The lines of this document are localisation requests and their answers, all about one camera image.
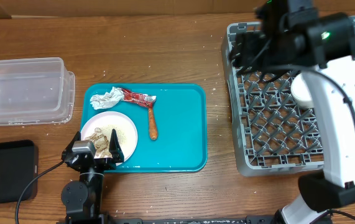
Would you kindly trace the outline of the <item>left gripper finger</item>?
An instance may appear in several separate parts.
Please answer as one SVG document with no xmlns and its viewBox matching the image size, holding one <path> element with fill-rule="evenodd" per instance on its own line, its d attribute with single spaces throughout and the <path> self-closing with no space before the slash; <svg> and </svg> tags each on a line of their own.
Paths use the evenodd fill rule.
<svg viewBox="0 0 355 224">
<path fill-rule="evenodd" d="M 76 141 L 80 141 L 80 140 L 81 140 L 81 133 L 79 131 L 77 131 L 76 134 L 74 135 L 73 139 L 70 141 L 70 143 L 67 145 L 67 147 L 63 151 L 63 153 L 72 152 L 72 147 L 73 147 L 74 143 Z"/>
<path fill-rule="evenodd" d="M 112 129 L 111 139 L 109 141 L 109 152 L 113 159 L 124 159 L 124 154 L 120 147 L 118 136 L 115 129 Z"/>
</svg>

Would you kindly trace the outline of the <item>orange carrot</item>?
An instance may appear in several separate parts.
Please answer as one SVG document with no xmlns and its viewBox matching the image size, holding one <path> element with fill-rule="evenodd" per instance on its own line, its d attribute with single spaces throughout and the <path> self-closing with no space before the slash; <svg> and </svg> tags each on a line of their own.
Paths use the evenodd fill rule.
<svg viewBox="0 0 355 224">
<path fill-rule="evenodd" d="M 158 138 L 158 129 L 155 121 L 154 110 L 152 108 L 148 109 L 149 115 L 149 136 L 151 140 L 155 141 Z"/>
</svg>

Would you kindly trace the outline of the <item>red snack wrapper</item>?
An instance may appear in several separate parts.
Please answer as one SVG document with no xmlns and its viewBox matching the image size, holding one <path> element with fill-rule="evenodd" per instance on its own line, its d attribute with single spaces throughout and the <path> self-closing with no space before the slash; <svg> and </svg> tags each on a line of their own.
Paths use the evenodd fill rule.
<svg viewBox="0 0 355 224">
<path fill-rule="evenodd" d="M 125 88 L 122 88 L 121 90 L 124 95 L 123 101 L 125 102 L 134 103 L 145 108 L 152 108 L 156 102 L 156 96 L 136 93 Z"/>
</svg>

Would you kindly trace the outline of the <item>white bowl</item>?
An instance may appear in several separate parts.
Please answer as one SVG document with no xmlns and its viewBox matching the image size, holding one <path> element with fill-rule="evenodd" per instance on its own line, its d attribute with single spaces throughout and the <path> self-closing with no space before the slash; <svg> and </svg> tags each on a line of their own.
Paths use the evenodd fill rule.
<svg viewBox="0 0 355 224">
<path fill-rule="evenodd" d="M 290 85 L 290 92 L 299 107 L 304 109 L 314 108 L 310 91 L 301 73 L 293 79 Z"/>
</svg>

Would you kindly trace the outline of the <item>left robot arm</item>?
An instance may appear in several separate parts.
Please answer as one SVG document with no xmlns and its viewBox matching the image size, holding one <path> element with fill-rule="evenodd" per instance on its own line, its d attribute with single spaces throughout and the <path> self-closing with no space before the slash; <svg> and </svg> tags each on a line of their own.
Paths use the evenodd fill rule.
<svg viewBox="0 0 355 224">
<path fill-rule="evenodd" d="M 68 183 L 61 193 L 66 208 L 65 223 L 115 223 L 111 215 L 101 211 L 104 172 L 114 170 L 117 163 L 124 161 L 115 130 L 106 149 L 112 156 L 96 159 L 93 142 L 82 141 L 81 133 L 77 132 L 62 152 L 63 162 L 80 173 L 79 179 Z"/>
</svg>

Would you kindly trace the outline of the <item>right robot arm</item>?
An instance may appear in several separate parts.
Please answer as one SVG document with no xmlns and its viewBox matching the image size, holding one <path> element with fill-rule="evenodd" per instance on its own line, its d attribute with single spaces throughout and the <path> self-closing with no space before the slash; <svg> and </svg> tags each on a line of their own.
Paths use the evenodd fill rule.
<svg viewBox="0 0 355 224">
<path fill-rule="evenodd" d="M 298 180 L 299 196 L 273 223 L 329 223 L 355 203 L 355 30 L 343 12 L 320 17 L 311 1 L 267 1 L 262 30 L 239 34 L 229 61 L 239 74 L 274 79 L 301 73 L 311 95 L 323 147 L 322 171 Z"/>
</svg>

